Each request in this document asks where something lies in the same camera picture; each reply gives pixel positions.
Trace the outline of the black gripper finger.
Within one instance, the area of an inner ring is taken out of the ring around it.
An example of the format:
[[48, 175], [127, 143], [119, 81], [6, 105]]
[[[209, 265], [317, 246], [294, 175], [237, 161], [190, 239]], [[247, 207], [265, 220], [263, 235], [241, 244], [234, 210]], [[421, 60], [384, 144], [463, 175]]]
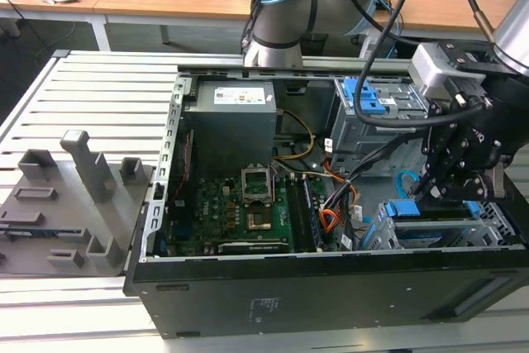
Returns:
[[427, 158], [422, 174], [429, 165], [445, 167], [458, 165], [469, 169], [470, 124], [468, 122], [432, 127], [423, 144]]
[[458, 165], [429, 165], [413, 185], [416, 200], [434, 202], [493, 202], [493, 179], [486, 169], [464, 169]]

